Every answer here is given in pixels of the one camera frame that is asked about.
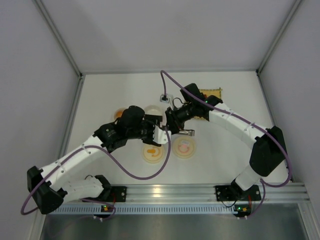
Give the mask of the metal serving tongs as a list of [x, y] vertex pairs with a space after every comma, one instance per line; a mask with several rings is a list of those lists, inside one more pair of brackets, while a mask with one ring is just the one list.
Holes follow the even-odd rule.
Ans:
[[193, 129], [183, 129], [183, 130], [180, 130], [177, 134], [178, 135], [194, 137], [195, 136], [195, 130], [193, 130]]

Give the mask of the orange bread bun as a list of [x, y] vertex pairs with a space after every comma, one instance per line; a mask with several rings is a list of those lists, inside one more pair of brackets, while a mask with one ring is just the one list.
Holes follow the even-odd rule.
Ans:
[[122, 114], [123, 114], [123, 112], [122, 112], [122, 111], [118, 111], [118, 112], [116, 113], [116, 117], [117, 117], [117, 118], [119, 118], [119, 117], [121, 117], [121, 116], [122, 116]]

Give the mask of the orange lunch box bowl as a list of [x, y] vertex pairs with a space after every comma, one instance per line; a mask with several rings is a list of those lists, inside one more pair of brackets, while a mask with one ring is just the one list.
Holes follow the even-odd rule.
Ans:
[[113, 119], [117, 120], [118, 118], [120, 118], [123, 115], [123, 112], [126, 110], [125, 107], [119, 108], [117, 109], [114, 114], [113, 114]]

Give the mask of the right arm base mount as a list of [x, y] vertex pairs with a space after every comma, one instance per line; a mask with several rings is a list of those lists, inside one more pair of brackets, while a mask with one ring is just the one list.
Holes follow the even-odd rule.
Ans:
[[260, 201], [262, 199], [258, 185], [253, 185], [247, 190], [242, 190], [234, 185], [216, 185], [216, 199], [218, 202], [234, 202], [234, 201]]

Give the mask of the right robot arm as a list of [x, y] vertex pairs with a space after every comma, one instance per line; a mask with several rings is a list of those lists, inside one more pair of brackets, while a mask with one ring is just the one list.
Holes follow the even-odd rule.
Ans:
[[166, 126], [173, 135], [184, 130], [186, 121], [197, 117], [219, 125], [251, 149], [248, 166], [227, 186], [235, 199], [248, 196], [256, 182], [269, 176], [286, 159], [284, 136], [279, 127], [263, 128], [244, 121], [222, 99], [200, 92], [195, 83], [180, 92], [184, 98], [182, 106], [171, 106], [165, 111]]

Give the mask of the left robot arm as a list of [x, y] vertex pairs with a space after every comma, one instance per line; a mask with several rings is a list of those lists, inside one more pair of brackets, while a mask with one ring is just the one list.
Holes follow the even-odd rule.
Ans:
[[104, 202], [111, 200], [112, 186], [103, 175], [72, 181], [80, 170], [125, 146], [128, 140], [160, 147], [167, 144], [171, 132], [161, 126], [162, 117], [149, 115], [138, 106], [130, 106], [115, 121], [101, 125], [84, 143], [72, 152], [42, 168], [27, 171], [28, 199], [47, 215], [62, 204], [82, 200]]

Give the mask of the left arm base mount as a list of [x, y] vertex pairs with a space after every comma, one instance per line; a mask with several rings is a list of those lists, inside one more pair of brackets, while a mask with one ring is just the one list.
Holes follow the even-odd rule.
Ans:
[[97, 197], [87, 197], [86, 199], [113, 203], [124, 203], [126, 201], [126, 186], [112, 186], [103, 175], [96, 175], [95, 178], [102, 184], [103, 190]]

